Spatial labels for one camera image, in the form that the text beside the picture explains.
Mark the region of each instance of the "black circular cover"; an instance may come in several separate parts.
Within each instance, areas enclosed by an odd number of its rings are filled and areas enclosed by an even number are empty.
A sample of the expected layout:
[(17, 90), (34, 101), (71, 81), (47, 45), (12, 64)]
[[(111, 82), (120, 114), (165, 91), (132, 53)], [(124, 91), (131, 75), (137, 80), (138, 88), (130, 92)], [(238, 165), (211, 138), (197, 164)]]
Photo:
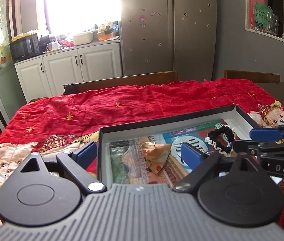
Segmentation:
[(266, 173), (231, 171), (205, 182), (198, 191), (203, 209), (213, 218), (236, 227), (276, 222), (284, 195)]
[(47, 170), (15, 171), (0, 188), (0, 218), (19, 226), (45, 226), (69, 216), (80, 202), (79, 188), (65, 178)]

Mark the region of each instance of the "white plastic basket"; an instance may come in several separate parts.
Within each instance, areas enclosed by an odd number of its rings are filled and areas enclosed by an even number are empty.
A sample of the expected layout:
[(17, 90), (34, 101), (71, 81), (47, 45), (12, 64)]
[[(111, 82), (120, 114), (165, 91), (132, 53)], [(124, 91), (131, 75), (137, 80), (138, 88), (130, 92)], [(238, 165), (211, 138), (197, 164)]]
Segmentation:
[(74, 45), (81, 45), (91, 43), (93, 41), (94, 31), (88, 31), (83, 33), (76, 33), (73, 35)]

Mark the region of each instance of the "cabinet door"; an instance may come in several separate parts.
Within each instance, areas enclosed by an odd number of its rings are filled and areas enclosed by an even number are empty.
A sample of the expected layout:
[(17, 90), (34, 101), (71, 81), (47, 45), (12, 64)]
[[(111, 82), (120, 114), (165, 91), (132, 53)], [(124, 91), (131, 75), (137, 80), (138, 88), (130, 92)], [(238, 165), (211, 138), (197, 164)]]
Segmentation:
[(52, 96), (42, 58), (17, 64), (15, 68), (27, 102)]
[(122, 76), (119, 43), (78, 49), (84, 82)]
[(65, 84), (83, 82), (76, 49), (44, 56), (43, 61), (53, 95), (63, 94)]

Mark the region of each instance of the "microwave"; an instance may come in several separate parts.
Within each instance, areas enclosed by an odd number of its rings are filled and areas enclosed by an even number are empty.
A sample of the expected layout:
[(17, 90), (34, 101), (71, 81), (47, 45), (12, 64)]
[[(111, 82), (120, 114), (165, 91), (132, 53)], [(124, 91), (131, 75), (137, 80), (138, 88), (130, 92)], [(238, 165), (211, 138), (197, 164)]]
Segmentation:
[(37, 34), (29, 35), (10, 44), (13, 62), (20, 62), (42, 54)]

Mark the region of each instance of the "cartoon girl sticker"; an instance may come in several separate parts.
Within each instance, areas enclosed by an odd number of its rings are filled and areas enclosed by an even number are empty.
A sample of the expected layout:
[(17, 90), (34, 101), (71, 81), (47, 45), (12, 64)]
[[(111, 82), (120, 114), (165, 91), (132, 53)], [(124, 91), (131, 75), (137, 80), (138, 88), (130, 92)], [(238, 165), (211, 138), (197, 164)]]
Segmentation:
[(141, 27), (145, 27), (146, 26), (146, 17), (144, 15), (142, 15), (140, 17), (140, 26)]

